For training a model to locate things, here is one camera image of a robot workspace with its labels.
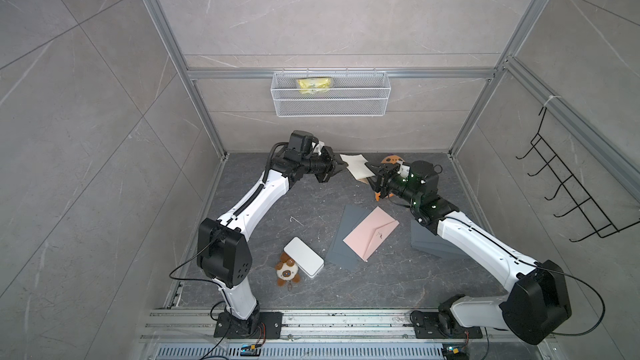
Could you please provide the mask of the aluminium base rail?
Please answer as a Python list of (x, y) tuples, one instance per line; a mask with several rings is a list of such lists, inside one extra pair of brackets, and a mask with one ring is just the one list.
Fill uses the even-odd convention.
[(407, 309), (270, 310), (264, 333), (239, 338), (214, 311), (154, 310), (133, 359), (564, 359), (551, 336), (533, 346), (506, 331), (456, 337), (416, 327)]

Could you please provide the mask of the brown white dog plush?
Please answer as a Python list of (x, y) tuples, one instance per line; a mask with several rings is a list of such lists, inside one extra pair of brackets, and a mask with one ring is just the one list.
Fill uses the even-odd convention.
[(283, 287), (287, 284), (299, 283), (301, 281), (300, 268), (298, 264), (286, 253), (282, 253), (275, 266), (277, 275), (277, 285)]

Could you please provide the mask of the grey envelope front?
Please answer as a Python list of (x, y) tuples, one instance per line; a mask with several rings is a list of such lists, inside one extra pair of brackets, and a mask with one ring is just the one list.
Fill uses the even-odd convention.
[(438, 235), (432, 234), (416, 220), (411, 221), (412, 248), (444, 259), (465, 259), (468, 255)]

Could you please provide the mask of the yellow packet in basket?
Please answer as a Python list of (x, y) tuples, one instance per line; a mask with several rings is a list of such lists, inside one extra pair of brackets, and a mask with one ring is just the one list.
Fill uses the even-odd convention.
[(330, 77), (300, 78), (296, 80), (298, 91), (302, 95), (327, 93), (333, 87)]

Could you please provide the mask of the orange shark plush toy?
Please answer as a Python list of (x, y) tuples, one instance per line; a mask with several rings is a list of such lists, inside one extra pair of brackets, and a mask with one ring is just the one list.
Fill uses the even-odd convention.
[(375, 199), (379, 202), (382, 198), (393, 196), (393, 190), (398, 186), (396, 179), (400, 178), (403, 159), (398, 155), (389, 155), (380, 165), (367, 163), (367, 168), (373, 173), (367, 181), (375, 192)]

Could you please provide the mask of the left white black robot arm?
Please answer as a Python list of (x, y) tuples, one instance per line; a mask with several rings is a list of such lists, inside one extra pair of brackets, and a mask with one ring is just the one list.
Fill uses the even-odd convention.
[(253, 263), (248, 241), (263, 216), (303, 176), (320, 183), (348, 166), (313, 134), (295, 130), (275, 143), (260, 179), (230, 210), (198, 227), (197, 265), (223, 295), (223, 315), (231, 329), (251, 335), (258, 329), (260, 307), (248, 281)]

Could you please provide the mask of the white rectangular box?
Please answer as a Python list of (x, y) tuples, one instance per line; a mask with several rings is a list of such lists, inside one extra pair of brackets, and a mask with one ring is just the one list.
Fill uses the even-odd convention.
[(300, 238), (293, 238), (283, 250), (310, 278), (315, 278), (324, 267), (324, 260)]

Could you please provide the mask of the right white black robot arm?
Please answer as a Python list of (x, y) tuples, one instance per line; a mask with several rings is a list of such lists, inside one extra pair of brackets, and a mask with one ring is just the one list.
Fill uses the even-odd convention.
[(560, 266), (550, 260), (540, 263), (510, 248), (442, 198), (435, 165), (426, 161), (365, 165), (372, 172), (368, 183), (375, 193), (406, 201), (422, 227), (461, 249), (506, 290), (503, 296), (460, 294), (442, 303), (438, 327), (443, 335), (465, 328), (496, 328), (536, 345), (570, 319), (570, 298)]

